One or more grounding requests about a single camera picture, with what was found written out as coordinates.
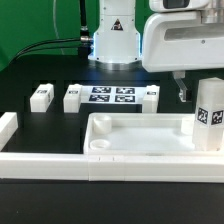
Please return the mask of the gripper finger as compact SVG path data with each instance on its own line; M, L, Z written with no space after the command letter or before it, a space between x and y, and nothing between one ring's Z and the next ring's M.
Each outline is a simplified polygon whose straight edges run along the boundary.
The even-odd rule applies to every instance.
M183 79L185 78L185 72L184 71L173 71L173 78L176 82L176 84L179 87L179 98L182 102L188 102L190 100L190 91L186 87L185 83L183 82Z

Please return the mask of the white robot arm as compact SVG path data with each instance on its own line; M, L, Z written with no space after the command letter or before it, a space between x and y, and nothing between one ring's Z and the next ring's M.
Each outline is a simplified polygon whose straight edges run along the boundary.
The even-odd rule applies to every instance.
M224 68L224 0L149 0L153 14L135 28L136 0L99 0L100 24L88 59L105 69L140 62L148 72L172 72L180 99L190 99L187 70Z

